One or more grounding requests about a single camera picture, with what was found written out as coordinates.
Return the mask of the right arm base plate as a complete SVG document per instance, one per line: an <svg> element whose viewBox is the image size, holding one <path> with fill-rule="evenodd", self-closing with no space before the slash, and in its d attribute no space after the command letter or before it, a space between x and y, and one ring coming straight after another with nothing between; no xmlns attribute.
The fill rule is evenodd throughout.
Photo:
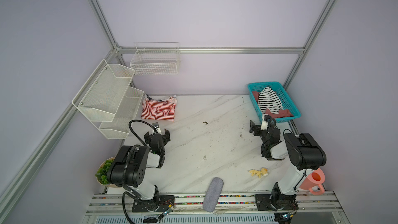
<svg viewBox="0 0 398 224"><path fill-rule="evenodd" d="M255 202L259 211L296 211L296 195L256 194Z"/></svg>

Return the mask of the red white striped tank top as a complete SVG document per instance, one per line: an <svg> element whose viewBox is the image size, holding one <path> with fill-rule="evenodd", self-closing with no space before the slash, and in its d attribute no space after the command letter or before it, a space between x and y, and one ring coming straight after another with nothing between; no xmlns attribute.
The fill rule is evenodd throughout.
<svg viewBox="0 0 398 224"><path fill-rule="evenodd" d="M144 96L141 117L148 120L175 120L177 98L175 95L166 99L154 99L149 95Z"/></svg>

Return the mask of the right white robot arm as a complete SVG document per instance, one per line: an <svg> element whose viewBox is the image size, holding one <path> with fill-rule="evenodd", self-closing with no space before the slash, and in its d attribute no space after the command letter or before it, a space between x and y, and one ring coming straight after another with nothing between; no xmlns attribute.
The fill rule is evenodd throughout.
<svg viewBox="0 0 398 224"><path fill-rule="evenodd" d="M283 204L293 203L299 189L313 195L322 195L324 174L320 167L326 164L326 154L309 133L282 134L274 118L257 125L250 121L249 132L260 137L260 152L268 161L288 159L290 167L283 178L276 182L269 203L276 209Z"/></svg>

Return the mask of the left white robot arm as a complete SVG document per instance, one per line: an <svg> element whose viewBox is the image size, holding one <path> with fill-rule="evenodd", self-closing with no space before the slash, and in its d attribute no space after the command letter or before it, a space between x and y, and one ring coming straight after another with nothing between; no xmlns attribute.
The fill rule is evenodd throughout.
<svg viewBox="0 0 398 224"><path fill-rule="evenodd" d="M157 186L145 181L146 169L160 169L165 161L165 145L171 140L169 130L154 131L144 135L149 146L122 146L106 176L108 184L121 187L135 198L143 201L158 201Z"/></svg>

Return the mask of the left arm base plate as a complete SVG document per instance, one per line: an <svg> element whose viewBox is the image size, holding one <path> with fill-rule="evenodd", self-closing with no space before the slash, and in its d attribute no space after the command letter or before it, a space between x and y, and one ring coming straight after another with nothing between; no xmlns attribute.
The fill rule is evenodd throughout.
<svg viewBox="0 0 398 224"><path fill-rule="evenodd" d="M172 195L155 195L151 200L135 200L131 208L133 213L152 213L165 212L174 205L175 196Z"/></svg>

